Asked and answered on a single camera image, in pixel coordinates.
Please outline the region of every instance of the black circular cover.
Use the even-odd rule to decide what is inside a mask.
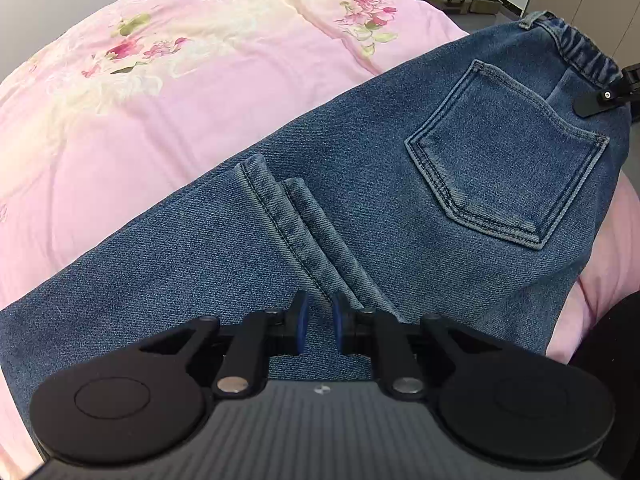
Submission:
[[[609,392],[593,376],[520,352],[469,356],[438,404],[462,442],[523,465],[571,463],[597,452],[614,416]]]
[[[184,440],[204,414],[200,387],[172,356],[116,352],[53,375],[31,398],[42,445],[68,462],[119,465]]]

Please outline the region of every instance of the silver bolt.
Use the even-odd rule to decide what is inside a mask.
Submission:
[[[417,394],[423,388],[422,381],[415,377],[400,377],[394,381],[394,390],[399,394]]]
[[[218,381],[218,389],[226,394],[239,394],[249,387],[249,383],[242,377],[223,377]]]

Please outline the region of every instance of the pink bedsheet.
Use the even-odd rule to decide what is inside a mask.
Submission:
[[[0,85],[0,308],[283,124],[465,33],[416,0],[120,0]],[[640,286],[621,176],[548,354]],[[40,463],[0,376],[0,476]]]

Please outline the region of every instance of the elastic waistband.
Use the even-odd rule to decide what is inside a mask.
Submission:
[[[528,14],[519,23],[520,28],[544,28],[556,42],[564,60],[594,85],[604,88],[620,76],[620,70],[610,57],[603,54],[578,29],[556,18],[548,10]]]

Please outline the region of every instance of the denim pocket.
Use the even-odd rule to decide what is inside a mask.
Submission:
[[[449,218],[541,249],[608,142],[476,59],[404,143]]]

